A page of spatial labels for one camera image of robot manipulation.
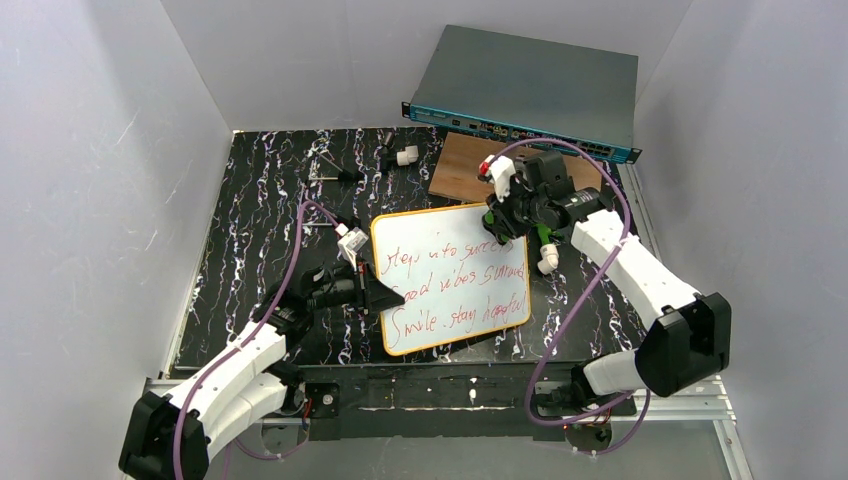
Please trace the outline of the green black whiteboard eraser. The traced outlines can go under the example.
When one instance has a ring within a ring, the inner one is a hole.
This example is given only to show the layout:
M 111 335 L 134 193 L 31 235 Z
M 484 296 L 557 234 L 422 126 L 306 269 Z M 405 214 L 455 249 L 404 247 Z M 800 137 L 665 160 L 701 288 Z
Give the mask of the green black whiteboard eraser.
M 501 212 L 488 210 L 482 217 L 482 224 L 499 245 L 509 244 L 512 240 L 522 236 L 520 232 L 516 232 L 509 218 Z

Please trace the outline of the orange framed whiteboard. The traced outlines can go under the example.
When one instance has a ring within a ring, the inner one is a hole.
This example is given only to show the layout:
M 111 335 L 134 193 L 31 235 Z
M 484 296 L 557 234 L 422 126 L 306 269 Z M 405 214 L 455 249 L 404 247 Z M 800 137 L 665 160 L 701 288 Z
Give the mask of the orange framed whiteboard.
M 404 303 L 381 313 L 383 346 L 402 356 L 526 323 L 527 242 L 501 245 L 483 203 L 391 213 L 370 225 L 378 279 Z

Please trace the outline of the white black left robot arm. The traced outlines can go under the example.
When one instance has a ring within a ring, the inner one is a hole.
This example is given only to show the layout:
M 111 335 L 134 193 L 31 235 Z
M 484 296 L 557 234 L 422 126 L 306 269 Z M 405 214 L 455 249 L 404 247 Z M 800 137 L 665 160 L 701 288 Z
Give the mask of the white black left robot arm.
M 364 314 L 403 305 L 360 261 L 281 280 L 263 300 L 267 321 L 251 321 L 230 345 L 190 378 L 135 403 L 118 459 L 134 479 L 202 479 L 211 461 L 253 423 L 281 409 L 302 381 L 285 357 L 323 309 L 353 306 Z

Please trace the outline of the white pipe elbow fitting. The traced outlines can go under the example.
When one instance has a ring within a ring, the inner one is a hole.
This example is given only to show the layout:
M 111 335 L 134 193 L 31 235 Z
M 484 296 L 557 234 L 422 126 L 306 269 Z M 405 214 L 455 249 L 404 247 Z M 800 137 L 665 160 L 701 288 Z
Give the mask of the white pipe elbow fitting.
M 539 249 L 540 260 L 536 266 L 541 275 L 549 275 L 559 266 L 558 248 L 553 243 L 544 244 Z

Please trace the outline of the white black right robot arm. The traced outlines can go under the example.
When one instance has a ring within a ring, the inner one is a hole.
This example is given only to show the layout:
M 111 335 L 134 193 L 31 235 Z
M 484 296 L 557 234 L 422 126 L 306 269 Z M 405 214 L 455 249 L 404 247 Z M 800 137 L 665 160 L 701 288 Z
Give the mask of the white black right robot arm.
M 608 197 L 593 187 L 575 187 L 561 154 L 519 160 L 491 155 L 480 177 L 494 186 L 482 224 L 499 244 L 537 233 L 542 243 L 537 268 L 548 275 L 558 267 L 552 241 L 567 239 L 599 266 L 646 330 L 638 348 L 574 367 L 568 385 L 532 394 L 532 405 L 587 407 L 637 389 L 669 397 L 728 367 L 729 302 L 719 293 L 700 293 L 669 271 L 631 234 Z

